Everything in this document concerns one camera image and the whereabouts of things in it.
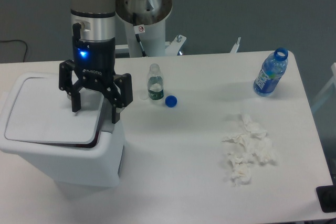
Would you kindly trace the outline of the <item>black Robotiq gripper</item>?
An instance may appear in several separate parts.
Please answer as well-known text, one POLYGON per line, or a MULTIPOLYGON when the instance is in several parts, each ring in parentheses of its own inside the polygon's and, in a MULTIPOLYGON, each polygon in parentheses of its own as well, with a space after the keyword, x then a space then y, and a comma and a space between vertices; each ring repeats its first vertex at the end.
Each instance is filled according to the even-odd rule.
POLYGON ((81 88, 98 91, 112 106, 111 122, 116 124, 120 111, 133 101, 132 77, 129 73, 117 74, 114 71, 115 39, 85 41, 81 38, 80 23, 72 26, 73 58, 59 65, 59 89, 66 91, 71 99, 72 112, 81 109, 81 88), (72 82, 72 72, 78 81, 72 82))

